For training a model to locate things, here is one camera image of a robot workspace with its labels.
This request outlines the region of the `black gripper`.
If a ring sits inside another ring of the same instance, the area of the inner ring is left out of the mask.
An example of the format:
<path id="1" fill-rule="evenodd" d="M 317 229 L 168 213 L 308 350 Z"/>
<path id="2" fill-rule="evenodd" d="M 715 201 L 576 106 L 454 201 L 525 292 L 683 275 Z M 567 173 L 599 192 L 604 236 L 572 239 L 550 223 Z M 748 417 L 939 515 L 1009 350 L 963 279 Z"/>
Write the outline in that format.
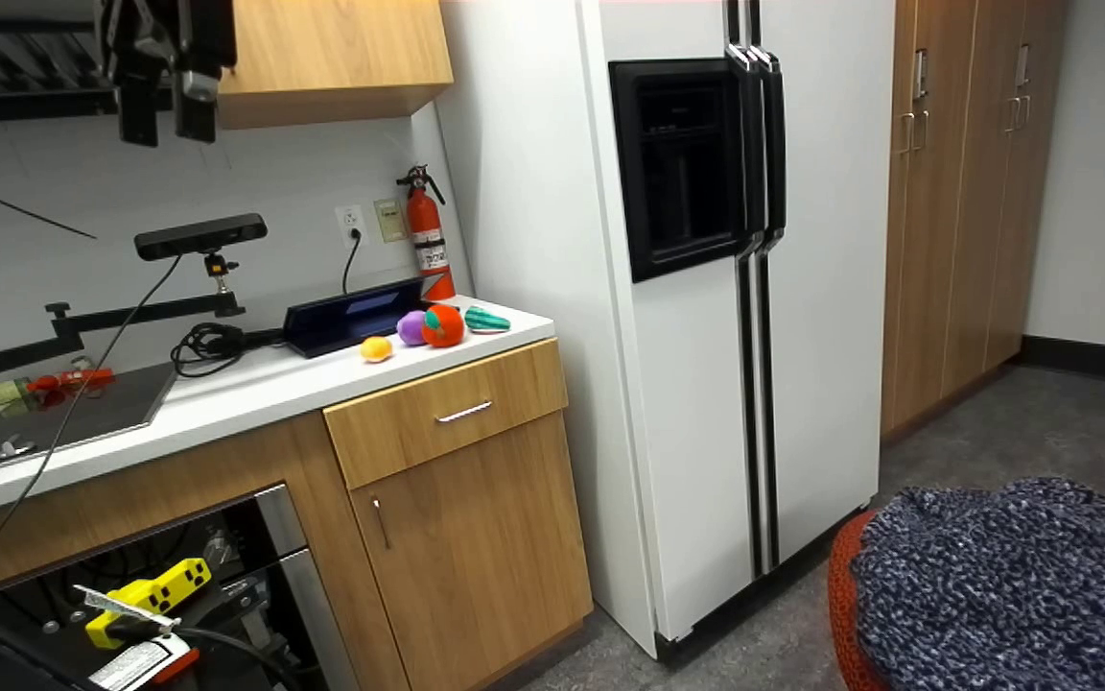
<path id="1" fill-rule="evenodd" d="M 239 64 L 236 0 L 101 0 L 97 46 L 124 142 L 152 147 L 161 105 L 179 137 L 215 137 L 219 80 Z"/>

